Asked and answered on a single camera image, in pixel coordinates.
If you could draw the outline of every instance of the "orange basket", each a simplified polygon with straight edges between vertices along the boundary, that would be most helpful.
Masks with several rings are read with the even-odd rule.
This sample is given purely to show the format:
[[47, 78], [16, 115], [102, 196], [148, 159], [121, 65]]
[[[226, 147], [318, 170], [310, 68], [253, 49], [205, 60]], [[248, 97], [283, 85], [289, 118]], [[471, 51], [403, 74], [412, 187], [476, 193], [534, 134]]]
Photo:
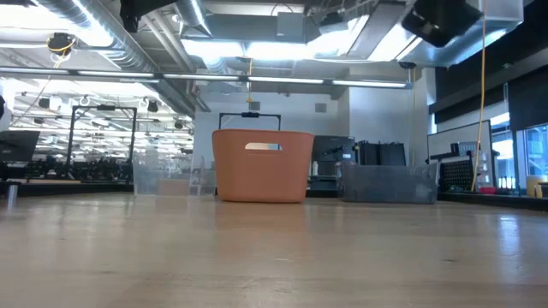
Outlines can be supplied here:
[[[213, 132], [219, 198], [240, 202], [302, 202], [307, 194], [313, 142], [314, 135], [310, 133], [246, 129]], [[277, 146], [271, 150], [251, 150], [250, 144], [280, 146], [279, 150]]]

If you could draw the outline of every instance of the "yellow cable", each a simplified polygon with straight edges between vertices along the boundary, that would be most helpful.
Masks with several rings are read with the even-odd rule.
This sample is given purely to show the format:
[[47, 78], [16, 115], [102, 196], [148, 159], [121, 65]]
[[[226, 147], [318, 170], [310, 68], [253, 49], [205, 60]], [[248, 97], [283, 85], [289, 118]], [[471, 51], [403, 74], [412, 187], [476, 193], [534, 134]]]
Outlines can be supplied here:
[[[49, 50], [51, 51], [54, 51], [54, 52], [59, 52], [59, 51], [65, 51], [67, 50], [68, 48], [72, 47], [72, 45], [74, 45], [74, 42], [76, 42], [76, 38], [72, 40], [72, 42], [70, 42], [70, 44], [62, 47], [62, 48], [59, 48], [59, 49], [52, 49], [50, 47], [48, 47]], [[46, 41], [45, 41], [45, 44], [48, 45], [50, 43], [50, 39], [48, 38]]]
[[413, 68], [413, 138], [412, 138], [412, 145], [413, 145], [413, 152], [412, 152], [412, 155], [411, 155], [411, 166], [414, 167], [414, 154], [415, 154], [415, 150], [414, 150], [414, 145], [415, 145], [415, 142], [416, 142], [416, 135], [417, 135], [417, 132], [415, 132], [416, 128], [417, 128], [417, 115], [416, 115], [416, 106], [417, 106], [417, 92], [416, 92], [416, 83], [417, 83], [417, 68]]
[[476, 187], [476, 181], [478, 180], [478, 164], [480, 162], [480, 145], [481, 145], [481, 126], [483, 121], [483, 108], [485, 106], [485, 30], [486, 20], [485, 13], [487, 12], [487, 0], [483, 1], [483, 37], [482, 37], [482, 50], [481, 50], [481, 106], [479, 107], [479, 128], [478, 128], [478, 143], [476, 145], [476, 159], [474, 165], [474, 177], [472, 179], [472, 187], [470, 191], [473, 192]]
[[[247, 74], [247, 75], [251, 76], [252, 72], [253, 72], [253, 59], [249, 58], [249, 74]], [[251, 85], [252, 85], [252, 83], [249, 82], [249, 89], [247, 91], [247, 102], [248, 103], [251, 103], [253, 101], [253, 99], [251, 98]]]

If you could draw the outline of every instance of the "metal frame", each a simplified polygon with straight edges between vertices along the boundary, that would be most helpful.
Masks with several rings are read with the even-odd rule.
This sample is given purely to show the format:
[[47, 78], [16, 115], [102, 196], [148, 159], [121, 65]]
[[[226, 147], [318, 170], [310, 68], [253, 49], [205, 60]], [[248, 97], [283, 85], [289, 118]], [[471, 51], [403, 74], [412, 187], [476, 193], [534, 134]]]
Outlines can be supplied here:
[[241, 113], [221, 112], [219, 114], [219, 129], [221, 129], [221, 120], [223, 119], [223, 116], [241, 116], [243, 118], [260, 118], [261, 116], [272, 116], [277, 118], [277, 130], [282, 130], [281, 115], [267, 115], [267, 114], [260, 114], [258, 112], [241, 112]]
[[324, 78], [265, 77], [248, 75], [196, 74], [187, 72], [151, 73], [100, 71], [91, 69], [61, 68], [13, 68], [0, 67], [2, 76], [31, 79], [71, 79], [71, 80], [109, 80], [113, 82], [142, 82], [156, 84], [161, 80], [205, 80], [205, 81], [238, 81], [266, 82], [278, 84], [297, 84], [310, 86], [344, 86], [371, 87], [378, 89], [409, 90], [413, 83], [407, 81], [385, 80], [334, 80]]
[[129, 144], [129, 161], [133, 161], [134, 159], [134, 143], [135, 143], [135, 129], [137, 124], [137, 108], [135, 107], [115, 107], [115, 106], [72, 106], [72, 115], [70, 117], [70, 133], [68, 134], [68, 152], [67, 152], [67, 162], [65, 166], [70, 165], [70, 160], [72, 159], [72, 139], [74, 137], [74, 124], [76, 121], [80, 119], [80, 117], [76, 117], [76, 110], [84, 109], [86, 111], [88, 110], [108, 110], [108, 111], [114, 111], [114, 110], [132, 110], [134, 112], [134, 118], [132, 120], [132, 127], [131, 127], [131, 143]]

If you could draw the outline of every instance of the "speaker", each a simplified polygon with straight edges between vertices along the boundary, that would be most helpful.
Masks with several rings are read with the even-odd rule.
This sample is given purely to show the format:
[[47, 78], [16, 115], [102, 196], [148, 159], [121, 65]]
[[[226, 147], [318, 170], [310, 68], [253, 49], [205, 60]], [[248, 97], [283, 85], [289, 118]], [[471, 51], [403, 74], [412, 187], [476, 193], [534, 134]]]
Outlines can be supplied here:
[[466, 0], [417, 0], [402, 26], [441, 48], [463, 35], [482, 15]]
[[44, 108], [44, 109], [50, 108], [50, 99], [49, 98], [41, 98], [38, 101], [38, 106], [40, 106], [41, 108]]
[[146, 109], [150, 112], [158, 112], [158, 102], [157, 101], [149, 101], [148, 107]]

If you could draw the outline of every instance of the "clear plastic bin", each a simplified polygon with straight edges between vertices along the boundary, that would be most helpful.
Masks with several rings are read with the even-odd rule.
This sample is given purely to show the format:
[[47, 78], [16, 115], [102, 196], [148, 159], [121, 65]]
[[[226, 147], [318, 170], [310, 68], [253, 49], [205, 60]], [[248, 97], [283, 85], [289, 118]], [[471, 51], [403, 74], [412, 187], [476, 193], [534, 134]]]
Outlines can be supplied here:
[[134, 153], [134, 194], [188, 196], [191, 191], [192, 155], [158, 151]]
[[438, 164], [403, 167], [343, 162], [337, 172], [337, 189], [345, 202], [434, 204]]

